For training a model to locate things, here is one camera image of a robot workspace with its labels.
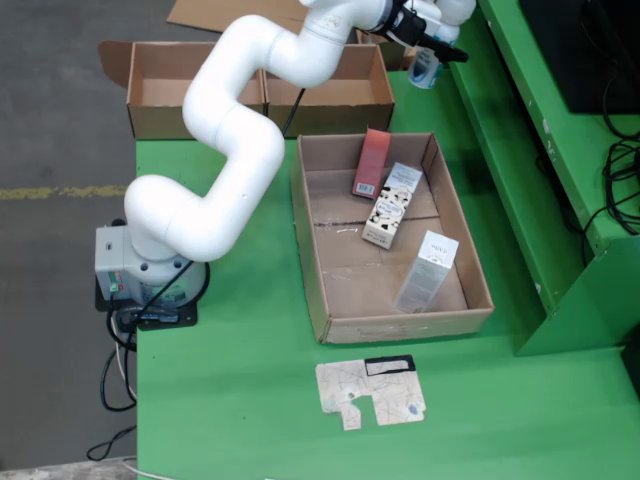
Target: concrete floor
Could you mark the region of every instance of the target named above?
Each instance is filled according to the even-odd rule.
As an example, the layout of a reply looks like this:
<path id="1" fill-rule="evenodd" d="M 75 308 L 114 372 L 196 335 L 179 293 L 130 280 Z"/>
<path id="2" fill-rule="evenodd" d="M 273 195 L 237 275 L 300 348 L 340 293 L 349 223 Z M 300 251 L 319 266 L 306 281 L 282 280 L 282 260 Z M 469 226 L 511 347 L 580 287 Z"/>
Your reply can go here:
<path id="1" fill-rule="evenodd" d="M 167 24 L 172 4 L 0 0 L 0 470 L 83 461 L 135 423 L 135 411 L 100 405 L 113 344 L 93 308 L 94 230 L 123 215 L 123 198 L 51 189 L 133 179 L 125 91 L 103 75 L 96 47 L 217 37 Z M 109 398 L 124 404 L 111 373 Z M 111 456 L 132 454 L 135 435 Z"/>

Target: green shelf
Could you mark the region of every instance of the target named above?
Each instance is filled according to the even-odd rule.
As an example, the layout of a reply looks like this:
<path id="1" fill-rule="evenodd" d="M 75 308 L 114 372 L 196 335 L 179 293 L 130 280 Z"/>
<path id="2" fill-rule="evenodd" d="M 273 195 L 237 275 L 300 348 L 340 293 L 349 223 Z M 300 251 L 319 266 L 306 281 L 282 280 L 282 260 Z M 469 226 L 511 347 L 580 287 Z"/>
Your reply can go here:
<path id="1" fill-rule="evenodd" d="M 583 271 L 580 236 L 565 227 L 482 13 L 462 30 L 469 62 L 452 65 L 471 124 L 547 314 Z"/>
<path id="2" fill-rule="evenodd" d="M 584 227 L 605 203 L 601 172 L 609 146 L 616 137 L 609 132 L 600 115 L 569 112 L 520 10 L 519 0 L 478 2 Z M 640 125 L 637 115 L 614 115 L 612 119 L 623 131 L 637 131 Z M 616 194 L 622 198 L 637 189 L 637 181 L 630 179 L 621 182 Z M 628 208 L 637 211 L 639 206 L 640 200 L 629 202 Z M 615 220 L 602 213 L 596 217 L 587 237 L 594 253 L 600 254 L 612 240 L 626 238 L 628 234 Z"/>

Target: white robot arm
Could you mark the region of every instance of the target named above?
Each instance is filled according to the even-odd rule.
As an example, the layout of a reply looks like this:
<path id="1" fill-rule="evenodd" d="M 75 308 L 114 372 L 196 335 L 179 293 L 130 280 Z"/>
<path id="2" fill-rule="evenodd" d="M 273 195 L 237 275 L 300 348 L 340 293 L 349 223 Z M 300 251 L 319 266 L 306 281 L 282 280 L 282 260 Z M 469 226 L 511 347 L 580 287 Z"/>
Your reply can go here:
<path id="1" fill-rule="evenodd" d="M 475 5 L 475 0 L 442 1 Z M 125 196 L 126 236 L 133 246 L 133 263 L 143 261 L 147 266 L 144 270 L 130 268 L 140 282 L 162 285 L 175 274 L 175 269 L 167 265 L 184 264 L 185 259 L 208 262 L 225 255 L 278 171 L 284 157 L 282 133 L 271 120 L 238 103 L 256 70 L 264 69 L 300 88 L 318 86 L 336 70 L 353 27 L 384 34 L 407 46 L 432 48 L 443 56 L 443 62 L 466 60 L 463 52 L 431 36 L 441 16 L 431 2 L 300 2 L 309 13 L 299 35 L 259 16 L 233 22 L 187 91 L 183 104 L 187 129 L 195 139 L 227 156 L 207 195 L 199 197 L 178 182 L 158 175 L 139 177 L 129 186 Z M 194 278 L 190 281 L 197 283 L 202 274 L 196 272 L 197 268 L 192 270 Z M 137 289 L 131 290 L 132 297 L 140 301 L 140 295 L 134 292 Z M 193 295 L 167 303 L 179 306 L 189 297 Z"/>

